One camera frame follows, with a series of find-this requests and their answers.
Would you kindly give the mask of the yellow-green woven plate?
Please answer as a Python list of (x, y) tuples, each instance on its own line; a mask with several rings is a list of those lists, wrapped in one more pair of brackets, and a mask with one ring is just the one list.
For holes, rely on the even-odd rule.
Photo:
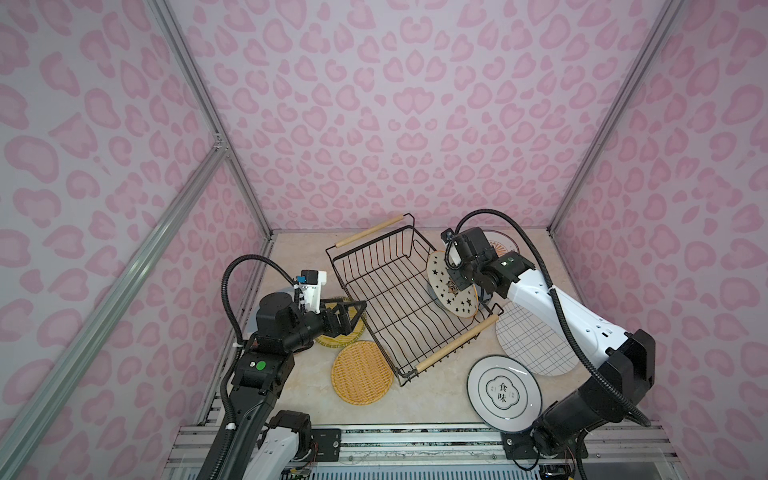
[(343, 348), (362, 337), (365, 331), (365, 301), (348, 298), (322, 300), (320, 315), (326, 320), (326, 329), (315, 339), (323, 347)]

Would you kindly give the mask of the white star cartoon plate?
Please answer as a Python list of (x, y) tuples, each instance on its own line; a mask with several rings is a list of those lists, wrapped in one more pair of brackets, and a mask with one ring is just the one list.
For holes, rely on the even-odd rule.
[(444, 251), (434, 251), (429, 255), (426, 272), (436, 300), (447, 312), (462, 319), (476, 315), (479, 307), (476, 286), (470, 284), (464, 289), (459, 288), (449, 275)]

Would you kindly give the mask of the orange woven plate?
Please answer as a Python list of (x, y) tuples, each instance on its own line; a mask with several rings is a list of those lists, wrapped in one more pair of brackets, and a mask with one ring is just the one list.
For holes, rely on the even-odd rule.
[(331, 384), (345, 402), (371, 405), (389, 391), (394, 374), (373, 341), (357, 341), (346, 346), (331, 369)]

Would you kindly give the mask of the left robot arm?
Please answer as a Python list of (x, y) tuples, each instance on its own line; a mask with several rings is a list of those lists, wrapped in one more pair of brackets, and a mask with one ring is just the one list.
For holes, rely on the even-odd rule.
[(199, 479), (279, 479), (296, 462), (311, 462), (310, 416), (275, 408), (295, 366), (295, 354), (320, 336), (352, 333), (365, 301), (322, 300), (318, 312), (293, 296), (265, 296), (256, 312), (257, 331), (220, 384), (225, 419)]

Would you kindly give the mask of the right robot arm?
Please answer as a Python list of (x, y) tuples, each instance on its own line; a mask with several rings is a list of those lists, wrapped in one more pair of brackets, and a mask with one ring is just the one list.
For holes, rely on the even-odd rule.
[(496, 253), (479, 227), (446, 229), (443, 264), (460, 291), (471, 286), (496, 294), (538, 317), (568, 345), (588, 379), (532, 421), (529, 445), (552, 457), (566, 449), (581, 453), (586, 435), (609, 423), (631, 421), (648, 427), (639, 403), (654, 385), (654, 338), (629, 332), (594, 313), (557, 287), (537, 247), (522, 239), (532, 256)]

